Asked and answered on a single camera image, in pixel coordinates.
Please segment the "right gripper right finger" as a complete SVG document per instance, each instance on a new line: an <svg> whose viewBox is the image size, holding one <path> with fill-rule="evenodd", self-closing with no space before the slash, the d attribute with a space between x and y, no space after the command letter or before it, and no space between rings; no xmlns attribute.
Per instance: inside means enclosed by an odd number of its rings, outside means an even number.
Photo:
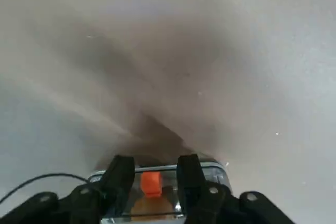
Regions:
<svg viewBox="0 0 336 224"><path fill-rule="evenodd" d="M178 158L176 176L185 223L291 223L264 194L246 191L236 198L229 187L206 180L196 154Z"/></svg>

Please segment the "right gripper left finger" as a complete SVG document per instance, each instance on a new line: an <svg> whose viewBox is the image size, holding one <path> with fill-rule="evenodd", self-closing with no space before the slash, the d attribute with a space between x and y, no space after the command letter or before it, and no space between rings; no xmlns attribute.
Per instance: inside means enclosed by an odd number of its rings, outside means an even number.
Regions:
<svg viewBox="0 0 336 224"><path fill-rule="evenodd" d="M84 179L64 198L37 193L1 217L1 223L100 223L104 217L121 217L134 178L134 158L117 155L99 181Z"/></svg>

